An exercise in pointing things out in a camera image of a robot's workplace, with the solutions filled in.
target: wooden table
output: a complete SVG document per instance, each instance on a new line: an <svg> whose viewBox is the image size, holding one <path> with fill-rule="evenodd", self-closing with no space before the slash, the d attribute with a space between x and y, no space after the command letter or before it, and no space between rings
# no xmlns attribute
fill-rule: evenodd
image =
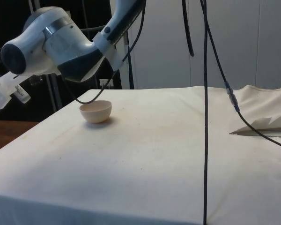
<svg viewBox="0 0 281 225"><path fill-rule="evenodd" d="M36 124L38 122L0 120L0 149L33 128Z"/></svg>

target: white wall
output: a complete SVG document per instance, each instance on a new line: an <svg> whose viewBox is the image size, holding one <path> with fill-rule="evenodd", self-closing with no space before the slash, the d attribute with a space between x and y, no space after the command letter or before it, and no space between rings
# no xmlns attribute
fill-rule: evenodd
<svg viewBox="0 0 281 225"><path fill-rule="evenodd" d="M281 87L281 0L209 0L208 19L223 70L235 89ZM195 57L188 55L178 0L148 0L144 29L133 52L135 87L203 85L203 14L189 0ZM134 40L140 18L129 30ZM211 46L209 86L223 87Z"/></svg>

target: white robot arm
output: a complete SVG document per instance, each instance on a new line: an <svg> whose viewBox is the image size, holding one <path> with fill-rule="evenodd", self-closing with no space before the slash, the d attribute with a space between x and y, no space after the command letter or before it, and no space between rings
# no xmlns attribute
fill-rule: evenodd
<svg viewBox="0 0 281 225"><path fill-rule="evenodd" d="M115 13L100 32L103 43L114 46L144 3L145 0L116 0ZM15 86L32 75L62 74L74 82L91 78L103 62L101 50L62 8L40 8L28 18L23 33L1 50L2 62L10 72L0 79L0 109L10 100Z"/></svg>

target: beige bowl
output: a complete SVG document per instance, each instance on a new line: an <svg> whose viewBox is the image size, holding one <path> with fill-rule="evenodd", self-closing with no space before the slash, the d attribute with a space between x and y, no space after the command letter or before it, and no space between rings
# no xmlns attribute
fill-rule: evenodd
<svg viewBox="0 0 281 225"><path fill-rule="evenodd" d="M111 114L112 104L109 101L95 101L88 105L80 106L84 119L90 123L101 123Z"/></svg>

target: table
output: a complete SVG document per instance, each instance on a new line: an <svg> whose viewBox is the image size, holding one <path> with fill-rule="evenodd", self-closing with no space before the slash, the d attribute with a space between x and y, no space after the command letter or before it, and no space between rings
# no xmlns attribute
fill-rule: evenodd
<svg viewBox="0 0 281 225"><path fill-rule="evenodd" d="M245 117L281 113L281 90L236 95ZM230 135L226 91L209 97L209 224L281 225L281 148ZM0 150L0 225L202 224L203 87L100 99L113 103L106 123L87 124L72 102Z"/></svg>
<svg viewBox="0 0 281 225"><path fill-rule="evenodd" d="M38 122L0 120L0 149L33 128L36 124Z"/></svg>

